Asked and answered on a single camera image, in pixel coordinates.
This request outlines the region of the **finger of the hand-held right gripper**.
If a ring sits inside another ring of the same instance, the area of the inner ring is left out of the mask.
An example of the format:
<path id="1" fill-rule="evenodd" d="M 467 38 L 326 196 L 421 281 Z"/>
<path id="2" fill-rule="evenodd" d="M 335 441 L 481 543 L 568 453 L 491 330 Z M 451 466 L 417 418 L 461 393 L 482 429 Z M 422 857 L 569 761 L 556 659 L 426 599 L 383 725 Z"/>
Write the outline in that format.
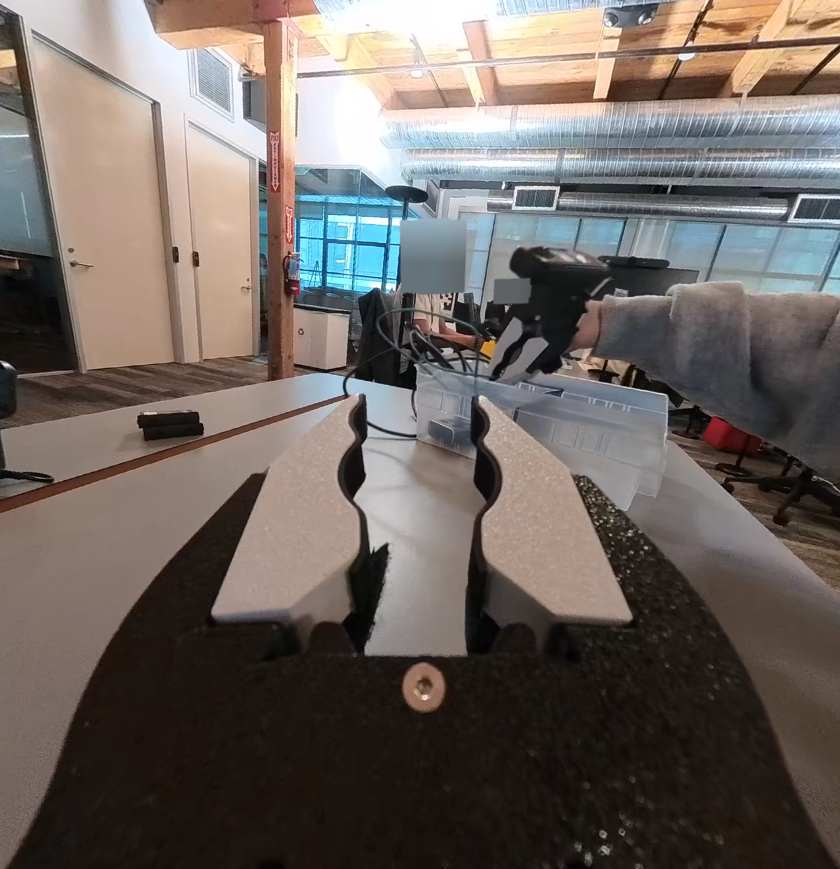
<path id="1" fill-rule="evenodd" d="M 495 343 L 489 365 L 491 382 L 516 382 L 524 373 L 520 356 L 530 340 L 530 327 L 520 319 L 512 319 Z"/>
<path id="2" fill-rule="evenodd" d="M 507 384 L 531 380 L 540 370 L 547 350 L 542 336 L 519 336 L 507 349 Z"/>

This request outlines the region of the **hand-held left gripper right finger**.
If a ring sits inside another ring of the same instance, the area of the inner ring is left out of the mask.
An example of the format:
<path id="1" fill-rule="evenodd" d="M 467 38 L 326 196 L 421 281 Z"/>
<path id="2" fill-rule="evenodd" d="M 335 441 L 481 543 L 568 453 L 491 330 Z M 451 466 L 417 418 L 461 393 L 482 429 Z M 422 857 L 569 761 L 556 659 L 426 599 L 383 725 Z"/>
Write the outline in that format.
<path id="1" fill-rule="evenodd" d="M 526 627 L 542 652 L 571 625 L 632 625 L 568 466 L 486 397 L 472 400 L 470 437 L 482 505 L 469 553 L 467 652 L 491 652 L 512 625 Z"/>

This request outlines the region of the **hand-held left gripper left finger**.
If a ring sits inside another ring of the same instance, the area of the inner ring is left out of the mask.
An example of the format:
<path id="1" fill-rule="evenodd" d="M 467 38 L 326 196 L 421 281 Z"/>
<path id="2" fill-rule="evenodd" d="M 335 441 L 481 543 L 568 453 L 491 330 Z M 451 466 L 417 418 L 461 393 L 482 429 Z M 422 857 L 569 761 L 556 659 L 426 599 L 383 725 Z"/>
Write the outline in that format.
<path id="1" fill-rule="evenodd" d="M 306 648 L 332 623 L 363 654 L 374 629 L 388 549 L 370 545 L 355 497 L 366 473 L 364 395 L 348 396 L 269 466 L 210 618 L 277 625 Z"/>

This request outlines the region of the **clear plastic storage box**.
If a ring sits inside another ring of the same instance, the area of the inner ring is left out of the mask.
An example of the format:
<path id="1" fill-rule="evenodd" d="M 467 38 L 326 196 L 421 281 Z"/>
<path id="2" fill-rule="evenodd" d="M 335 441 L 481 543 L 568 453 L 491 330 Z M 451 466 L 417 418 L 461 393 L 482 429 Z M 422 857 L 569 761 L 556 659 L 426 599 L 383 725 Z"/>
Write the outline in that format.
<path id="1" fill-rule="evenodd" d="M 475 458 L 475 447 L 447 449 L 427 435 L 430 420 L 471 420 L 486 397 L 574 474 L 590 478 L 622 510 L 635 495 L 655 497 L 666 467 L 668 399 L 660 393 L 564 375 L 515 385 L 438 365 L 416 369 L 418 440 Z"/>

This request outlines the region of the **person's right forearm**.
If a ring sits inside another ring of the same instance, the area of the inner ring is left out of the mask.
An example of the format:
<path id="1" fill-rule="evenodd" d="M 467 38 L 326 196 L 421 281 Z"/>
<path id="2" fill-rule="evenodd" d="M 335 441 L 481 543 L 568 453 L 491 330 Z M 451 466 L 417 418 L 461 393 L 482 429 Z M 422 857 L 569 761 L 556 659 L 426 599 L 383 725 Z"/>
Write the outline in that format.
<path id="1" fill-rule="evenodd" d="M 740 282 L 607 296 L 591 351 L 840 481 L 840 296 Z"/>

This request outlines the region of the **person's right hand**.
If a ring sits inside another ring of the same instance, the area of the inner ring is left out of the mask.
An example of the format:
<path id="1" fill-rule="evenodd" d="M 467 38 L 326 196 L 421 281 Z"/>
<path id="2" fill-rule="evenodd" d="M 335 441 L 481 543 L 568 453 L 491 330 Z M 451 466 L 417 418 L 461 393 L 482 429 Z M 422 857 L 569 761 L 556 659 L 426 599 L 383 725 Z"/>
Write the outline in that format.
<path id="1" fill-rule="evenodd" d="M 570 342 L 567 353 L 573 355 L 595 348 L 600 337 L 602 301 L 590 300 L 577 322 L 577 329 Z"/>

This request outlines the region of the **black computer monitor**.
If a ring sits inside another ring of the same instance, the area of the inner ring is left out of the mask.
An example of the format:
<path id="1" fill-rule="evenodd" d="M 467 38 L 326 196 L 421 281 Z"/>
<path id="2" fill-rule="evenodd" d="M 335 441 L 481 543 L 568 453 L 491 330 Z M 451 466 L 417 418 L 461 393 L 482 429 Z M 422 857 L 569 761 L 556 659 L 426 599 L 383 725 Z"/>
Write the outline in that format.
<path id="1" fill-rule="evenodd" d="M 600 261 L 609 267 L 610 286 L 602 288 L 604 296 L 638 297 L 664 296 L 670 288 L 695 284 L 700 271 L 672 267 L 665 259 L 602 255 Z"/>

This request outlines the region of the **dark jacket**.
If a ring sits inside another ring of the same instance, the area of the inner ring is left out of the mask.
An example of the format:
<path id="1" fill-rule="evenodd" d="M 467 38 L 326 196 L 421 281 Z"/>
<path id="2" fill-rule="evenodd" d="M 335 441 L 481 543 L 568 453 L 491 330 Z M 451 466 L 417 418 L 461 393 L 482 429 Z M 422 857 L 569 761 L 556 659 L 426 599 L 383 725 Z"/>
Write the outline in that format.
<path id="1" fill-rule="evenodd" d="M 402 293 L 399 288 L 394 292 L 374 288 L 360 296 L 358 310 L 361 330 L 355 377 L 383 385 L 414 388 L 414 363 L 404 353 L 394 349 L 394 343 L 400 341 L 394 335 L 394 311 L 399 310 L 394 299 L 399 292 Z M 408 344 L 402 346 L 408 350 Z"/>

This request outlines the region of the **black floor lamp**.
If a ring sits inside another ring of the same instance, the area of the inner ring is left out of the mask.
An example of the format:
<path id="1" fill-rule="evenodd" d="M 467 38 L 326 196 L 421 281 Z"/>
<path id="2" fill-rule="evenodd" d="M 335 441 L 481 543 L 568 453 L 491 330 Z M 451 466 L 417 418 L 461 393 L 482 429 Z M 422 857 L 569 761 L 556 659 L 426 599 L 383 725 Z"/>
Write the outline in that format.
<path id="1" fill-rule="evenodd" d="M 385 188 L 385 194 L 391 200 L 401 203 L 403 221 L 408 219 L 410 206 L 415 204 L 426 204 L 428 202 L 427 191 L 415 188 L 411 185 L 390 185 Z"/>

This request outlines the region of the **red storage box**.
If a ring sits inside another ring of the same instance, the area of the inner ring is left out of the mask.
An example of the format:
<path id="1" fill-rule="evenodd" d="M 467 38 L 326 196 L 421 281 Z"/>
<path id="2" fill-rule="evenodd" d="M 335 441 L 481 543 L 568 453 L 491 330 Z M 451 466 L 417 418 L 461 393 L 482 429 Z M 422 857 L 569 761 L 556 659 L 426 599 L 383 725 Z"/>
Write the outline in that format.
<path id="1" fill-rule="evenodd" d="M 709 447 L 726 454 L 757 454 L 763 440 L 713 416 L 704 429 L 701 440 Z"/>

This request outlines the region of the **black office chair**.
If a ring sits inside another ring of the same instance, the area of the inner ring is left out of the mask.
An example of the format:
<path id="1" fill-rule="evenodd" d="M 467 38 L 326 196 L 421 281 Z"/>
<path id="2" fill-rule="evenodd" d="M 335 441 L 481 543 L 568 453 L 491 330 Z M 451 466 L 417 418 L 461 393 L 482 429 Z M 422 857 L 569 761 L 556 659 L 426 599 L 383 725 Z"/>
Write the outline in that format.
<path id="1" fill-rule="evenodd" d="M 786 527 L 790 523 L 790 508 L 800 503 L 803 497 L 810 497 L 830 509 L 831 516 L 840 519 L 840 489 L 837 484 L 820 478 L 809 466 L 795 456 L 785 454 L 783 471 L 774 476 L 761 476 L 742 467 L 747 453 L 742 448 L 735 463 L 717 463 L 714 470 L 724 474 L 721 487 L 733 494 L 735 486 L 752 485 L 769 494 L 781 494 L 783 500 L 771 516 L 774 525 Z"/>

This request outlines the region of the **cream door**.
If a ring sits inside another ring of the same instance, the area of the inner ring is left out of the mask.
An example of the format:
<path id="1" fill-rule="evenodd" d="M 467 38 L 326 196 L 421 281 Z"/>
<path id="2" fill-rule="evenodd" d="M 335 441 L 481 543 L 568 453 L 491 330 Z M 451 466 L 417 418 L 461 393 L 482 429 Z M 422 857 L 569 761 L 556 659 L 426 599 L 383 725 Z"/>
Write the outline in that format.
<path id="1" fill-rule="evenodd" d="M 154 103 L 44 38 L 30 48 L 80 364 L 172 363 Z"/>
<path id="2" fill-rule="evenodd" d="M 256 162 L 191 122 L 185 143 L 200 357 L 250 356 L 259 314 Z"/>

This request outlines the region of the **silver air duct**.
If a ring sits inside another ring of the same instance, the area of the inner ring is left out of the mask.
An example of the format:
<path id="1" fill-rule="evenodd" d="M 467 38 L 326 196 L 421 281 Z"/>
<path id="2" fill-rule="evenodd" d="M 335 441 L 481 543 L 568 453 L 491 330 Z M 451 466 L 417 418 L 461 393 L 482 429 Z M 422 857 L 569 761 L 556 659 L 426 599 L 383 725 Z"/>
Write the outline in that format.
<path id="1" fill-rule="evenodd" d="M 840 95 L 382 110 L 389 148 L 840 148 Z"/>
<path id="2" fill-rule="evenodd" d="M 840 148 L 405 148 L 409 179 L 840 188 Z"/>

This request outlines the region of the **wooden support post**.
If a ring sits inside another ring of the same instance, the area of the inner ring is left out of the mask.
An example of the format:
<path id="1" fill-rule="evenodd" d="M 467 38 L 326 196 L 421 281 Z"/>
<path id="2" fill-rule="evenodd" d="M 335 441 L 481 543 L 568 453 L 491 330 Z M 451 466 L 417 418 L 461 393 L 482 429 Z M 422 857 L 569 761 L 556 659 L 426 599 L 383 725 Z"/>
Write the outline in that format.
<path id="1" fill-rule="evenodd" d="M 267 325 L 268 376 L 279 381 L 294 375 L 294 298 L 283 291 L 283 258 L 292 248 L 285 244 L 284 207 L 295 207 L 295 104 L 297 39 L 284 20 L 262 25 L 267 131 L 281 132 L 282 180 L 278 193 L 267 184 Z"/>

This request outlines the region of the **wall vent grille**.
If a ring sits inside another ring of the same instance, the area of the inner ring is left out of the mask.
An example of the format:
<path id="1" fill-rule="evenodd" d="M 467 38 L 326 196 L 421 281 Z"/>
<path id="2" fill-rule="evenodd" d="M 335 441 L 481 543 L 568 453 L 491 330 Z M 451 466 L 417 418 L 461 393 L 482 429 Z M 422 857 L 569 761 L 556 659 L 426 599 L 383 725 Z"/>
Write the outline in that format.
<path id="1" fill-rule="evenodd" d="M 187 66 L 191 96 L 232 123 L 235 106 L 231 62 L 213 49 L 195 48 L 187 52 Z"/>

